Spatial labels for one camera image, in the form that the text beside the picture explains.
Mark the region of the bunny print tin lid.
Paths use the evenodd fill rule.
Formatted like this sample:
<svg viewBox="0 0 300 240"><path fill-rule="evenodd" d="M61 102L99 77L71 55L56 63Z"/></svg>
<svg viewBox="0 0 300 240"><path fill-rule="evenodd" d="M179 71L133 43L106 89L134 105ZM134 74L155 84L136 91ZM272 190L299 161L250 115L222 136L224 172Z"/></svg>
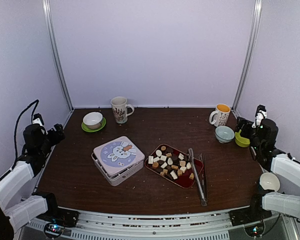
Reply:
<svg viewBox="0 0 300 240"><path fill-rule="evenodd" d="M120 136L95 147L93 154L111 177L145 159L142 151L127 136Z"/></svg>

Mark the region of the white divided tin box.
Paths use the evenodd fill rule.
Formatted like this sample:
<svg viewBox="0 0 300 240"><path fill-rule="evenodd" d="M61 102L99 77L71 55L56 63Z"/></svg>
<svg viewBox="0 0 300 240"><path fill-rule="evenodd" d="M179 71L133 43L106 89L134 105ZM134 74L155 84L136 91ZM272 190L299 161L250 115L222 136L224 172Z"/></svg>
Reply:
<svg viewBox="0 0 300 240"><path fill-rule="evenodd" d="M106 172L105 168L101 165L101 163L99 162L98 158L96 157L96 155L94 153L91 154L91 158L92 158L95 166L99 169L99 171L103 175L103 177L113 187L118 186L119 184L121 184L122 182L127 180L129 177L131 177L132 175L137 173L139 170L141 170L143 168L144 160L145 160L145 158L143 158L141 161L137 162L136 164L129 166L126 169L122 170L117 175L110 176Z"/></svg>

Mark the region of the metal serving tongs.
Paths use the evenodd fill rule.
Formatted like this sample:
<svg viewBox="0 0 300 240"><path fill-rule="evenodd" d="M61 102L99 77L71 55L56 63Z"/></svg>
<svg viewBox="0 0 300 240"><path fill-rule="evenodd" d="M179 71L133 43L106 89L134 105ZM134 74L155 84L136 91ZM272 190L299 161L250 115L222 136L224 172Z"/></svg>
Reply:
<svg viewBox="0 0 300 240"><path fill-rule="evenodd" d="M196 165L195 165L195 155L194 155L194 151L192 148L188 149L188 155L189 155L190 163L192 166L194 178L195 178L195 181L197 184L197 189L198 189L199 198L200 198L200 204L202 207L206 207L208 205L208 200L207 200L207 193L206 193L205 178L203 175L201 177L199 177L199 173L198 173Z"/></svg>

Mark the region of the red chocolate tray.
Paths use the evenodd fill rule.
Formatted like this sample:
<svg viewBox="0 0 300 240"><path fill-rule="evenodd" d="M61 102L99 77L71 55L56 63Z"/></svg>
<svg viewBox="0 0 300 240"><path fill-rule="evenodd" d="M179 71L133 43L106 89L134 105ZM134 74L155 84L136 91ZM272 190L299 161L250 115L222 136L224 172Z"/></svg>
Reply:
<svg viewBox="0 0 300 240"><path fill-rule="evenodd" d="M204 173L204 163L195 158L199 176ZM167 144L160 144L144 161L144 166L155 174L183 189L195 182L189 154Z"/></svg>

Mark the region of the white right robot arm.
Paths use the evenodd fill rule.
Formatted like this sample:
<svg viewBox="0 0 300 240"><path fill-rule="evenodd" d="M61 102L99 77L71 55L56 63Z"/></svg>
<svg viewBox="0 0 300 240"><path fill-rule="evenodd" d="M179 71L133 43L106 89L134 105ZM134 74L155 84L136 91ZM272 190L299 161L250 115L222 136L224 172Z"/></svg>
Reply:
<svg viewBox="0 0 300 240"><path fill-rule="evenodd" d="M264 188L251 198L246 210L249 220L258 220L266 211L275 211L300 220L300 162L276 147L279 128L268 118L255 122L237 118L235 129L250 140L251 154L266 173L281 182L278 190Z"/></svg>

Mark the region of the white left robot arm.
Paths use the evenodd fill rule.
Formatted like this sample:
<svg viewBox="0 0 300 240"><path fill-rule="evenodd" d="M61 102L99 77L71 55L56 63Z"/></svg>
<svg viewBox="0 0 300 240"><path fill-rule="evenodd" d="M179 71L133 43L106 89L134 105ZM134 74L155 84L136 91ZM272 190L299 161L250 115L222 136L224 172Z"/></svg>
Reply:
<svg viewBox="0 0 300 240"><path fill-rule="evenodd" d="M35 178L46 164L52 147L65 139L61 124L50 130L34 123L23 131L24 146L14 167L0 178L0 238L13 238L14 234L32 219L43 214L51 222L62 218L53 193L36 193L24 202L9 207L18 191Z"/></svg>

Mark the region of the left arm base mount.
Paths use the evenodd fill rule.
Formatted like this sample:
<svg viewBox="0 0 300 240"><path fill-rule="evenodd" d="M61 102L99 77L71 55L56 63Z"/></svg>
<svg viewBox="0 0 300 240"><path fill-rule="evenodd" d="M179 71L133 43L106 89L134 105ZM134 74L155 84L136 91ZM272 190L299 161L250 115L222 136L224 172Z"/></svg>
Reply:
<svg viewBox="0 0 300 240"><path fill-rule="evenodd" d="M36 218L46 222L43 233L49 239L56 239L63 234L66 228L77 226L79 215L78 211L58 207L56 214L52 215L46 212Z"/></svg>

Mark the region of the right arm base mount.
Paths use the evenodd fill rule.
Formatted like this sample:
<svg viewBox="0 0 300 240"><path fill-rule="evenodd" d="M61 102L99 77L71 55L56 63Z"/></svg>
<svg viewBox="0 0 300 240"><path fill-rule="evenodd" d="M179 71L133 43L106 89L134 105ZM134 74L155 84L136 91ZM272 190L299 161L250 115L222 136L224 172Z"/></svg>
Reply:
<svg viewBox="0 0 300 240"><path fill-rule="evenodd" d="M254 239L264 234L266 228L264 220L272 216L269 210L254 212L250 207L231 210L228 214L233 227L242 226L245 233Z"/></svg>

